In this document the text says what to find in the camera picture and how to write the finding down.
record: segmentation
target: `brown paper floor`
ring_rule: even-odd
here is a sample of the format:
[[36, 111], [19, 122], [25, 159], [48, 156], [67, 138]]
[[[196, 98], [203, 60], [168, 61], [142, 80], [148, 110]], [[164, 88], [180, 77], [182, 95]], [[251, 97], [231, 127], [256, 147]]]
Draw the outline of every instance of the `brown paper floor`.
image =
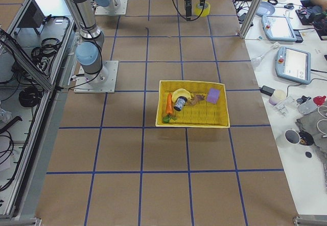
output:
[[[97, 17], [103, 58], [120, 61], [116, 93], [69, 93], [36, 213], [44, 225], [293, 225], [232, 2], [207, 1], [210, 15], [193, 22], [171, 0]], [[231, 128], [156, 128], [160, 79], [224, 83]]]

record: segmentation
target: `white cup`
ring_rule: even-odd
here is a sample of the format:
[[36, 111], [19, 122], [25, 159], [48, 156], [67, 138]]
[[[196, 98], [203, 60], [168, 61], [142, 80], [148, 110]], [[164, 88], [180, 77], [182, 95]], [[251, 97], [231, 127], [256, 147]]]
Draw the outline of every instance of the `white cup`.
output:
[[290, 148], [300, 143], [301, 137], [294, 129], [288, 129], [276, 138], [276, 144], [279, 147]]
[[282, 100], [286, 99], [286, 93], [285, 91], [281, 90], [281, 89], [276, 89], [273, 94], [271, 95], [271, 97], [269, 98], [269, 103], [271, 105], [276, 105], [278, 103], [280, 103]]

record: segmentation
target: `touchscreen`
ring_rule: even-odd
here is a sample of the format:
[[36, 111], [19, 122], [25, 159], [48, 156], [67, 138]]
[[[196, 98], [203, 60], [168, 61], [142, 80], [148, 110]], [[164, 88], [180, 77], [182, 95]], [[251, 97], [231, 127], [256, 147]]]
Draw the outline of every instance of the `touchscreen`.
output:
[[298, 78], [307, 79], [307, 54], [286, 49], [284, 74]]
[[271, 17], [271, 35], [276, 38], [292, 38], [290, 27], [285, 17]]

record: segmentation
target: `metal can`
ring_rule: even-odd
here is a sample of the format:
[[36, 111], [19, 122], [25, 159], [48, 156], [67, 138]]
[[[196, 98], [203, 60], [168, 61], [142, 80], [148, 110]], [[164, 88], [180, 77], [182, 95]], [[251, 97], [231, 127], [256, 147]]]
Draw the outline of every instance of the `metal can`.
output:
[[175, 103], [174, 109], [176, 111], [181, 111], [187, 101], [188, 100], [187, 100], [186, 97], [179, 97], [179, 98], [177, 98], [177, 101]]

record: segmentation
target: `toy banana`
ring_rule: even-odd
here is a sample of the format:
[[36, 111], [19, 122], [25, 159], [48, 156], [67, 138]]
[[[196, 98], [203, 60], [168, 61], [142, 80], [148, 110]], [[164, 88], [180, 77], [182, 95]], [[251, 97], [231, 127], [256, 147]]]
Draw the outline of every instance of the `toy banana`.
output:
[[184, 88], [177, 89], [172, 94], [172, 101], [176, 102], [179, 97], [185, 97], [188, 101], [192, 98], [191, 93]]

